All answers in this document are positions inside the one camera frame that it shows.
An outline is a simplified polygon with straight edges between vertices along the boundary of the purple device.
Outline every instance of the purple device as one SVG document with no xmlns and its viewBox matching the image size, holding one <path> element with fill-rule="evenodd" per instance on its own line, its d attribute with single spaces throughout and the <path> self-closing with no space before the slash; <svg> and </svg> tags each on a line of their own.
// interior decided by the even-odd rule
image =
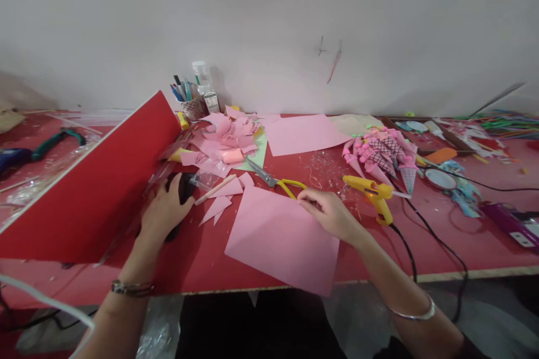
<svg viewBox="0 0 539 359">
<path fill-rule="evenodd" d="M 490 202 L 484 203 L 481 210 L 522 247 L 539 253 L 539 222 L 533 220 L 539 212 L 522 213 L 510 204 Z"/>
</svg>

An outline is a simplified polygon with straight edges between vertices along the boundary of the white wall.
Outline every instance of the white wall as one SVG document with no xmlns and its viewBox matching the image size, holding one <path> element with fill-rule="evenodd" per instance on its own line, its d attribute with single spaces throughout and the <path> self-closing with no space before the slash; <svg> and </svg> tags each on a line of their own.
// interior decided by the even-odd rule
<svg viewBox="0 0 539 359">
<path fill-rule="evenodd" d="M 539 0 L 0 0 L 0 11 L 0 90 L 23 105 L 44 105 L 39 93 L 64 108 L 135 108 L 199 59 L 218 67 L 222 100 L 259 112 L 461 115 L 539 82 Z"/>
</svg>

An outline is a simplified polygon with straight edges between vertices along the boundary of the glue bottle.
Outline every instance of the glue bottle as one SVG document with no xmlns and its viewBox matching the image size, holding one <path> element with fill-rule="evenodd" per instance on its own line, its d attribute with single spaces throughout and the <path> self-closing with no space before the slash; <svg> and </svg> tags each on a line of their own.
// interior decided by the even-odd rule
<svg viewBox="0 0 539 359">
<path fill-rule="evenodd" d="M 219 107 L 217 93 L 213 90 L 212 76 L 209 73 L 208 65 L 204 61 L 196 61 L 191 63 L 191 67 L 197 78 L 198 93 L 204 99 L 208 112 L 219 113 L 221 108 Z"/>
</svg>

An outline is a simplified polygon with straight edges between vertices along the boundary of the yellow hot glue gun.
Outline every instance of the yellow hot glue gun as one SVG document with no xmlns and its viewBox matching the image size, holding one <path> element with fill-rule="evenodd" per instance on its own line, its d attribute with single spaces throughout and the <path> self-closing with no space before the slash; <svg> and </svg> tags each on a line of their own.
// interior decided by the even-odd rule
<svg viewBox="0 0 539 359">
<path fill-rule="evenodd" d="M 376 221 L 379 224 L 390 225 L 393 223 L 393 216 L 386 203 L 386 199 L 390 199 L 393 196 L 393 187 L 384 183 L 378 185 L 370 179 L 354 176 L 344 176 L 342 180 L 352 188 L 356 188 L 365 194 L 376 208 L 376 212 L 378 213 Z"/>
</svg>

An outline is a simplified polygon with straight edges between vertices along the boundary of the silver bangle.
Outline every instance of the silver bangle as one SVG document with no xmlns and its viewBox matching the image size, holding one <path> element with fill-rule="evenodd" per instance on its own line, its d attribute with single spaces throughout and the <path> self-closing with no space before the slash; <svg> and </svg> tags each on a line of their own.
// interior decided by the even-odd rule
<svg viewBox="0 0 539 359">
<path fill-rule="evenodd" d="M 436 313 L 436 305 L 434 304 L 434 301 L 432 300 L 432 297 L 429 296 L 429 294 L 427 292 L 425 292 L 425 294 L 427 295 L 428 297 L 428 300 L 430 301 L 430 304 L 431 306 L 429 307 L 428 311 L 423 314 L 423 315 L 420 315 L 420 316 L 410 316 L 410 315 L 407 315 L 407 314 L 402 314 L 402 313 L 399 313 L 398 311 L 395 311 L 393 310 L 391 307 L 389 307 L 388 305 L 386 305 L 386 307 L 395 315 L 399 316 L 399 317 L 402 317 L 403 319 L 407 319 L 407 320 L 414 320 L 414 321 L 426 321 L 426 320 L 430 320 L 431 318 L 434 317 L 434 314 Z"/>
</svg>

